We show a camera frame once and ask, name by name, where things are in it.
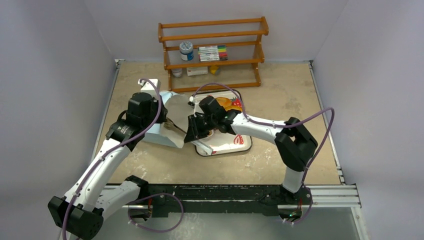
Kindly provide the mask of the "orange bagel fake bread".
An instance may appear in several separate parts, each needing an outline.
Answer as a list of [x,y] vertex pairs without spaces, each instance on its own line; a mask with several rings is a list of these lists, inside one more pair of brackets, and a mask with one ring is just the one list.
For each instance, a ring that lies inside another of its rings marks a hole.
[[215,100],[220,106],[222,106],[226,111],[230,110],[232,107],[232,101],[226,97],[216,97]]

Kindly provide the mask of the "metal tongs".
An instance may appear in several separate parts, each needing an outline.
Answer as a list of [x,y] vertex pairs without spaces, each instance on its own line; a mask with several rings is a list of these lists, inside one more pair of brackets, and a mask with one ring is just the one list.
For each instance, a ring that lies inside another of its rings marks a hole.
[[[187,132],[185,130],[183,130],[180,127],[178,127],[169,118],[163,124],[163,127],[165,129],[170,130],[170,131],[173,131],[173,132],[178,133],[183,140],[184,140],[184,138],[187,135]],[[200,140],[194,140],[194,141],[191,141],[191,143],[193,145],[195,145],[196,147],[201,148],[208,156],[211,156],[212,153],[213,153],[213,151],[214,151],[210,146],[206,145],[205,143],[201,142]]]

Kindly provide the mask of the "light blue paper bag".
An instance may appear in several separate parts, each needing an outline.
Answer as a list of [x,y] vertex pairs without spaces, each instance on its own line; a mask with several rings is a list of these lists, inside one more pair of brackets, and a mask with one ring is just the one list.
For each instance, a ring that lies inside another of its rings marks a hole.
[[[170,119],[175,125],[187,132],[188,116],[194,114],[193,108],[188,104],[189,96],[178,94],[172,91],[160,92],[164,107]],[[181,149],[185,143],[184,139],[177,132],[164,128],[164,123],[154,124],[144,135],[144,142],[153,143],[173,148]]]

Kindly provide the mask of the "glazed ring fake donut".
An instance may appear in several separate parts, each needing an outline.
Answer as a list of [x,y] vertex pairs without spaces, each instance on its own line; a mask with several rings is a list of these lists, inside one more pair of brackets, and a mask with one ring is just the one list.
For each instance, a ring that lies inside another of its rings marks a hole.
[[238,106],[238,105],[232,105],[231,106],[231,109],[232,110],[237,110],[237,111],[240,111],[240,112],[243,111],[243,108],[241,106]]

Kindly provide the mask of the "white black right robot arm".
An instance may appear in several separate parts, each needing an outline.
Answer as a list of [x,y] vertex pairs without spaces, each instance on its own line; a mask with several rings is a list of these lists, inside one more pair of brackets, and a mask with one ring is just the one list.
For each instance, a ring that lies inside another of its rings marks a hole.
[[201,112],[188,116],[185,143],[204,139],[211,130],[218,130],[223,134],[245,135],[274,144],[286,166],[280,196],[288,204],[300,198],[306,167],[318,142],[299,119],[291,117],[287,121],[274,121],[244,115],[238,109],[226,110],[212,96],[202,99],[198,106]]

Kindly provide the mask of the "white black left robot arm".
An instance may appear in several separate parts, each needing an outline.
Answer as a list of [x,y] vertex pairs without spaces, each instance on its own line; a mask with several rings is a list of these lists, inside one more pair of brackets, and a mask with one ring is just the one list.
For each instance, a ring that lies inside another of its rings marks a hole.
[[104,220],[125,204],[134,201],[142,205],[148,201],[149,183],[134,175],[112,192],[102,194],[102,191],[121,162],[150,128],[166,120],[166,114],[158,92],[132,95],[127,109],[109,127],[99,152],[82,176],[64,196],[54,196],[49,201],[48,210],[61,228],[60,239],[75,236],[78,240],[91,240]]

